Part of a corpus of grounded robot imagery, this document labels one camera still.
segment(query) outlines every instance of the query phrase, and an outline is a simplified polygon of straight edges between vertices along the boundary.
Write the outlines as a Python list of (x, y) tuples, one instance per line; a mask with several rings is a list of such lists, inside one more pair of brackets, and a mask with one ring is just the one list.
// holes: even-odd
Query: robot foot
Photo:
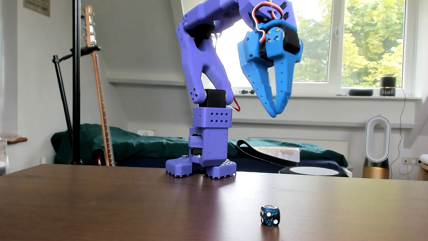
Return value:
[[(190, 175), (194, 171), (195, 166), (195, 163), (192, 163), (188, 157), (180, 157), (166, 161), (165, 170), (176, 177), (183, 177)], [(236, 163), (226, 159), (220, 166), (206, 167), (205, 172), (212, 178), (232, 176), (236, 173)]]

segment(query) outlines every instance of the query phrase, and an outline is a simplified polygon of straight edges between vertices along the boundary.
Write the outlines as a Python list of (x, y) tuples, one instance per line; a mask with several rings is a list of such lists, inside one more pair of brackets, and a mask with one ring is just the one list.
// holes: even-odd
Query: wooden table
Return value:
[[(278, 227), (260, 224), (277, 205)], [(1, 241), (428, 240), (428, 182), (40, 165), (0, 177)]]

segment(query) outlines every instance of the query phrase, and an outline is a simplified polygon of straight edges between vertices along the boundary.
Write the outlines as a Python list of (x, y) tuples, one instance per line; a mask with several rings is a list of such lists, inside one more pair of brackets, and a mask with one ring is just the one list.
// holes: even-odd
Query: purple robot arm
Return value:
[[(212, 33), (222, 32), (242, 18), (248, 26), (254, 28), (251, 12), (260, 2), (260, 0), (207, 0), (183, 16), (175, 31), (181, 48), (184, 77), (194, 103), (201, 104), (206, 99), (201, 80), (202, 73), (208, 76), (216, 89), (226, 91), (226, 104), (232, 103), (232, 88), (210, 37)], [(287, 1), (273, 0), (273, 3), (284, 9)], [(280, 17), (276, 10), (267, 6), (258, 9), (256, 14), (261, 20), (269, 21), (272, 19), (271, 11)], [(294, 18), (288, 18), (287, 21), (294, 22)]]
[[(285, 0), (206, 0), (197, 5), (183, 16), (175, 30), (187, 88), (193, 103), (199, 106), (193, 107), (189, 155), (165, 163), (166, 171), (172, 175), (182, 177), (205, 170), (209, 176), (220, 178), (236, 173), (236, 163), (227, 159), (232, 110), (226, 105), (234, 98), (211, 35), (242, 18), (254, 29), (243, 36), (244, 40), (237, 46), (243, 73), (272, 117), (285, 108), (291, 94), (294, 63), (300, 61), (302, 52), (291, 4)], [(276, 85), (280, 92), (274, 106), (268, 67), (275, 63)], [(208, 76), (216, 90), (204, 89), (202, 73)]]

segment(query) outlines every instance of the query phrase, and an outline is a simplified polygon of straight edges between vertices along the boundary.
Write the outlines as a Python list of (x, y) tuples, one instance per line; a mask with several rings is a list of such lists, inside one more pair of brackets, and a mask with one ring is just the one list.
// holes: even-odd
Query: tree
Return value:
[[(342, 86), (379, 86), (384, 74), (401, 85), (404, 0), (346, 0)], [(299, 37), (304, 43), (295, 81), (327, 81), (331, 0), (320, 0), (321, 20), (297, 11)]]

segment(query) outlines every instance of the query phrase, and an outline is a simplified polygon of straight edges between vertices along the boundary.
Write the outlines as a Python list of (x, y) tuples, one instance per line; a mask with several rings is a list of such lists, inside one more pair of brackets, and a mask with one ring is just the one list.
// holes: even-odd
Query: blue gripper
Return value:
[[(262, 105), (272, 117), (284, 111), (291, 95), (293, 83), (294, 64), (300, 62), (303, 52), (303, 43), (300, 41), (300, 50), (289, 53), (284, 50), (285, 33), (282, 27), (297, 31), (296, 27), (281, 20), (275, 19), (268, 23), (259, 24), (259, 28), (267, 32), (265, 39), (266, 56), (269, 60), (260, 57), (259, 40), (261, 32), (254, 29), (247, 32), (245, 39), (238, 43), (239, 60), (241, 68), (252, 85)], [(269, 85), (268, 68), (275, 67), (276, 96), (272, 96)]]

